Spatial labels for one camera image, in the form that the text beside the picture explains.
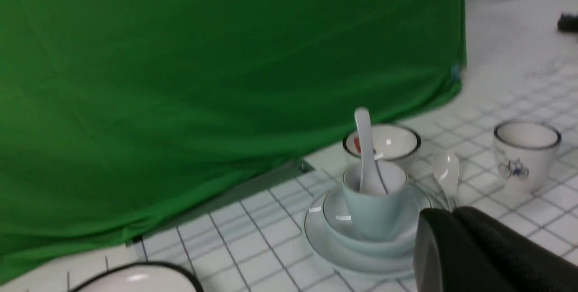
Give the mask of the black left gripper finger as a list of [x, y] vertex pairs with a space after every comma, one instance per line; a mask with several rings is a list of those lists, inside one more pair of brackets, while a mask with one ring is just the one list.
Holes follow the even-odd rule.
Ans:
[[471, 206], [420, 212], [419, 292], [575, 292], [578, 268]]

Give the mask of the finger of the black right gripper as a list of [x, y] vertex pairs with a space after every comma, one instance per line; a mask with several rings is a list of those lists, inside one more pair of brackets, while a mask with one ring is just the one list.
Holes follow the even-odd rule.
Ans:
[[561, 33], [578, 33], [578, 13], [563, 12], [557, 21]]

